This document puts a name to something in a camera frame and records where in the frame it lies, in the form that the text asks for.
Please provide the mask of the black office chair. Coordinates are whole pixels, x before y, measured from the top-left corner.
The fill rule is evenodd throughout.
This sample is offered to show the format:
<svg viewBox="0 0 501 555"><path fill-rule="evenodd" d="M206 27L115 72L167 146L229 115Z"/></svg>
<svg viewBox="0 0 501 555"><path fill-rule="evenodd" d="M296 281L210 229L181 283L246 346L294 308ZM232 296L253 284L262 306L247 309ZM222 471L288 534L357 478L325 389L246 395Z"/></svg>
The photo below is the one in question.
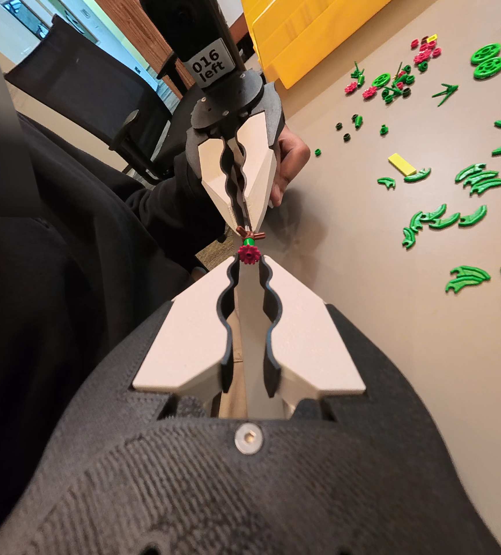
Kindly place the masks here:
<svg viewBox="0 0 501 555"><path fill-rule="evenodd" d="M203 95L181 80L171 54L159 77L180 84L173 113L138 74L101 50L59 15L40 44L4 78L26 94L89 131L118 153L150 184L173 175L185 150L195 102Z"/></svg>

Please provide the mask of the scatter of green toy leaves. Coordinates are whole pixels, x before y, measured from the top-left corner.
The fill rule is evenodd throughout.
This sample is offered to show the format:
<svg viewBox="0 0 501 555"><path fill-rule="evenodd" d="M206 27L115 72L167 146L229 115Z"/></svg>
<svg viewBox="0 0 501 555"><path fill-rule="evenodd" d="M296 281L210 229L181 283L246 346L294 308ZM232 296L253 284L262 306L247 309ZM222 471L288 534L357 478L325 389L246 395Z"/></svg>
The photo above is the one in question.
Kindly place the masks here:
<svg viewBox="0 0 501 555"><path fill-rule="evenodd" d="M417 173L410 177L404 176L404 182L416 183L427 178L430 174L431 168L417 170ZM481 196L488 190L501 187L501 177L497 170L487 169L486 163L474 163L456 174L455 183L469 188L470 196ZM489 211L488 206L483 204L471 214L455 212L445 217L447 207L447 204L444 203L433 211L414 213L408 226L403 228L402 246L406 250L411 249L416 243L416 236L426 225L434 230L446 229L455 224L462 228L471 227L481 222ZM467 286L477 286L491 279L486 270L469 265L455 267L450 271L450 275L453 275L453 278L446 284L445 291L449 292L451 290L455 294Z"/></svg>

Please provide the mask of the long yellow toy tile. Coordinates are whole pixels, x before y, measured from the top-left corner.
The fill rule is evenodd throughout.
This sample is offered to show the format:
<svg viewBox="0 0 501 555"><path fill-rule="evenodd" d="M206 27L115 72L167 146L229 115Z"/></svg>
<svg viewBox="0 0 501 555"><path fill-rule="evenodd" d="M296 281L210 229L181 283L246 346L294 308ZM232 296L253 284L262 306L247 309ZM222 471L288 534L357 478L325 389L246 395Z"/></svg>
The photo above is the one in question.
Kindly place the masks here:
<svg viewBox="0 0 501 555"><path fill-rule="evenodd" d="M417 173L416 168L397 153L389 156L388 161L405 177L410 177Z"/></svg>

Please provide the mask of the yellow plastic bin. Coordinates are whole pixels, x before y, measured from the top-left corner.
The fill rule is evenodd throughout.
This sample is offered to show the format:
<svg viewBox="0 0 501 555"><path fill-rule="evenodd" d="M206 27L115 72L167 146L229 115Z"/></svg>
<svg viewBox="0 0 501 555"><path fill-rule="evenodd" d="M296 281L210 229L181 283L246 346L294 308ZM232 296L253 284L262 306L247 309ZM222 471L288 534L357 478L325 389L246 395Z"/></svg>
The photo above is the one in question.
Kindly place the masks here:
<svg viewBox="0 0 501 555"><path fill-rule="evenodd" d="M266 79L289 89L388 3L242 1L242 7Z"/></svg>

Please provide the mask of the person's left hand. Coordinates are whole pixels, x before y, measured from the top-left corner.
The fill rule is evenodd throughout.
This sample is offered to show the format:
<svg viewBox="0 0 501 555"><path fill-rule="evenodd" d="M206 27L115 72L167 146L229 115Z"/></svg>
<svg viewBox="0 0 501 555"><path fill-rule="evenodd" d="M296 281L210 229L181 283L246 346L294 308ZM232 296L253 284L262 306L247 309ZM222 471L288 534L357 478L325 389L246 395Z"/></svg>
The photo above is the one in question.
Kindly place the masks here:
<svg viewBox="0 0 501 555"><path fill-rule="evenodd" d="M270 201L277 207L289 183L300 173L310 158L310 149L287 125L282 129L274 149L277 167L270 192Z"/></svg>

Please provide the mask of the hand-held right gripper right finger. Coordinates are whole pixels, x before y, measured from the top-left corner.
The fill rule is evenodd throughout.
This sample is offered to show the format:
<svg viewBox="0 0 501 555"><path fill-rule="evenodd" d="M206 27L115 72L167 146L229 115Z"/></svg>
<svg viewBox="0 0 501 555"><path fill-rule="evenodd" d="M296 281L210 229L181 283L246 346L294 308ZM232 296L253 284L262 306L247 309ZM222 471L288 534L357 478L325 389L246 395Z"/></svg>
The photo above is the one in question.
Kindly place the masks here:
<svg viewBox="0 0 501 555"><path fill-rule="evenodd" d="M282 403L282 417L289 418L302 399L364 393L324 301L268 255L261 256L259 279L263 311L271 322L264 385L268 396Z"/></svg>

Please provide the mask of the thin green toy stem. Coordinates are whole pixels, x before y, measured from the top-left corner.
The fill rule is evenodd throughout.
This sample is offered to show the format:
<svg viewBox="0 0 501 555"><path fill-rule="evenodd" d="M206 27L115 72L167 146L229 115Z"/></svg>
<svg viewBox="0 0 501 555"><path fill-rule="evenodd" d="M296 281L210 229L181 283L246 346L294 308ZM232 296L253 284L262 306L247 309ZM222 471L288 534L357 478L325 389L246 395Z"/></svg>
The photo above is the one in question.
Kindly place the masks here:
<svg viewBox="0 0 501 555"><path fill-rule="evenodd" d="M441 97L441 101L439 102L437 107L440 107L444 102L446 102L446 100L452 94L454 94L456 90L458 90L459 85L441 83L441 87L443 87L444 89L432 95L432 98Z"/></svg>

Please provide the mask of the wooden post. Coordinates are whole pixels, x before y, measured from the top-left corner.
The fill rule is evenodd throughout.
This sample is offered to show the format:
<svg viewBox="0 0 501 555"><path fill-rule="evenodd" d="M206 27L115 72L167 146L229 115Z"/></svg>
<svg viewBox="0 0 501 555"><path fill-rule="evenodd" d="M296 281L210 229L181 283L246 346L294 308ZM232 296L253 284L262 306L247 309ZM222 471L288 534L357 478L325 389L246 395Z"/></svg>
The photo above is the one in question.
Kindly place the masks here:
<svg viewBox="0 0 501 555"><path fill-rule="evenodd" d="M139 1L97 1L123 35L156 71L172 49L151 22Z"/></svg>

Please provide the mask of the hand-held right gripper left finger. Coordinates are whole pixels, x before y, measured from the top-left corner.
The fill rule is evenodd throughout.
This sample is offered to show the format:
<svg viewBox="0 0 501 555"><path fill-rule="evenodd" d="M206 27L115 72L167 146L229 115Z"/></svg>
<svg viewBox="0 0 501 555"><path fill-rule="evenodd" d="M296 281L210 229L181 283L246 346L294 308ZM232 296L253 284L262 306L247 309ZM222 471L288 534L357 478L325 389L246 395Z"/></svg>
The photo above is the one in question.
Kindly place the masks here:
<svg viewBox="0 0 501 555"><path fill-rule="evenodd" d="M171 302L132 383L136 391L199 398L219 414L221 393L233 380L234 310L239 257L231 256Z"/></svg>

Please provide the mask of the person's black jacket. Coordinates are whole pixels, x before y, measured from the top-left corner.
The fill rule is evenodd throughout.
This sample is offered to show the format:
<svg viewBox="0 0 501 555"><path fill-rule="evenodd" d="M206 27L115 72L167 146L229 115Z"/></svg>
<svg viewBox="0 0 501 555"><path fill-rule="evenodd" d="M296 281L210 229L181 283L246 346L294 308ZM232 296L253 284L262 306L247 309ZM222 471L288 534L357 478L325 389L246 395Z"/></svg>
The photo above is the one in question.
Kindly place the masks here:
<svg viewBox="0 0 501 555"><path fill-rule="evenodd" d="M0 524L88 375L191 283L137 218L148 190L18 116L42 215L0 218Z"/></svg>

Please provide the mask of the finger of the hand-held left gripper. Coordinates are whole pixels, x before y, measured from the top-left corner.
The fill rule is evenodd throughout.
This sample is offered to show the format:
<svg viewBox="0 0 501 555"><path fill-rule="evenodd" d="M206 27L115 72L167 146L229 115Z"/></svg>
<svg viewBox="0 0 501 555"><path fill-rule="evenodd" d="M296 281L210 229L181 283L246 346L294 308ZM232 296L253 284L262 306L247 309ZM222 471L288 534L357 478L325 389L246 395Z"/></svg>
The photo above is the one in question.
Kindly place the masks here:
<svg viewBox="0 0 501 555"><path fill-rule="evenodd" d="M268 143L266 113L250 116L237 130L236 141L245 153L241 169L246 184L242 194L250 228L258 232L266 214L277 167L274 151Z"/></svg>
<svg viewBox="0 0 501 555"><path fill-rule="evenodd" d="M236 138L209 138L198 147L202 185L226 223L251 232L251 210L247 206L246 154Z"/></svg>

